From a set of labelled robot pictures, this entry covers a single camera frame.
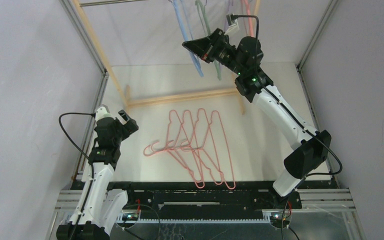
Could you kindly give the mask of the green plastic hanger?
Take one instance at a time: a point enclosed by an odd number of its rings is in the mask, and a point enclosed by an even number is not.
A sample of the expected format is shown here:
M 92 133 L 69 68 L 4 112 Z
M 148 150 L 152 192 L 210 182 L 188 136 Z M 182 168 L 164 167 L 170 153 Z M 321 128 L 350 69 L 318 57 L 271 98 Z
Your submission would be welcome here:
M 200 19 L 202 28 L 203 28 L 205 34 L 207 36 L 209 36 L 212 32 L 211 32 L 210 24 L 209 24 L 207 15 L 206 15 L 206 7 L 200 0 L 195 1 L 195 6 L 196 6 L 197 11 L 198 11 L 198 15 L 199 15 L 199 19 Z M 220 63 L 215 60 L 213 62 L 213 64 L 214 64 L 214 67 L 216 70 L 217 79 L 219 81 L 221 81 L 222 80 L 222 73 L 221 73 Z

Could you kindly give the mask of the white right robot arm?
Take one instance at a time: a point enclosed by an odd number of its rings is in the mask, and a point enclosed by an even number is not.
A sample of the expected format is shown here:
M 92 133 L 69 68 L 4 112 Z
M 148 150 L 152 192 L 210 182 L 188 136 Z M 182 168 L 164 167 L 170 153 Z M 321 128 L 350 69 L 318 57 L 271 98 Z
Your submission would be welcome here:
M 256 37 L 245 36 L 235 46 L 217 28 L 206 37 L 184 41 L 182 46 L 202 61 L 217 61 L 237 74 L 234 83 L 238 92 L 266 113 L 285 136 L 293 151 L 284 159 L 284 170 L 269 194 L 269 203 L 282 208 L 288 203 L 289 194 L 327 159 L 330 133 L 307 123 L 287 103 L 260 66 L 264 54 Z

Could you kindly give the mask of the blue plastic hanger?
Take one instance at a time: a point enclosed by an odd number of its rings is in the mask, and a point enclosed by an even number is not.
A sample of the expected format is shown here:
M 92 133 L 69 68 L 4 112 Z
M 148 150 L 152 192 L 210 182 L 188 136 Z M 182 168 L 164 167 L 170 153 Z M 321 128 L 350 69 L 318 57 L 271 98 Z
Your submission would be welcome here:
M 191 28 L 189 17 L 186 11 L 185 1 L 184 0 L 168 0 L 168 1 L 171 3 L 171 5 L 174 8 L 175 16 L 176 16 L 183 40 L 185 42 L 193 40 L 192 28 Z M 195 69 L 197 70 L 199 76 L 203 78 L 204 73 L 202 71 L 201 64 L 198 58 L 190 51 L 188 53 L 190 55 L 192 63 Z

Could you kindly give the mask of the purple plastic hanger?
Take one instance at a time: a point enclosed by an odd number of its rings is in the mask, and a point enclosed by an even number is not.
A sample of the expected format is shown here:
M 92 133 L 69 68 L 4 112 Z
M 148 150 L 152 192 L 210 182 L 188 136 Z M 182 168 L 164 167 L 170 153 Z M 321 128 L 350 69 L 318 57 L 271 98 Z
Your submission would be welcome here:
M 225 32 L 228 30 L 229 26 L 231 25 L 231 19 L 230 19 L 229 15 L 232 13 L 233 5 L 234 5 L 234 1 L 228 0 L 227 9 L 226 9 L 226 17 L 225 17 L 225 22 L 224 22 L 224 27 L 223 27 L 223 30 Z

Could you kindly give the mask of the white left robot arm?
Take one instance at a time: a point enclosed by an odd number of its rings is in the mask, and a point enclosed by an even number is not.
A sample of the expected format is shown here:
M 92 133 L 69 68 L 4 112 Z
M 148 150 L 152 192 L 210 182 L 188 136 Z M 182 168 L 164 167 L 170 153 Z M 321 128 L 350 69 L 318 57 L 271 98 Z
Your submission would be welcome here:
M 113 117 L 106 105 L 91 114 L 97 136 L 90 154 L 85 155 L 90 170 L 73 215 L 57 228 L 58 240 L 108 240 L 122 208 L 136 203 L 136 194 L 128 189 L 108 190 L 121 156 L 121 142 L 139 129 L 124 110 L 118 114 L 125 123 Z

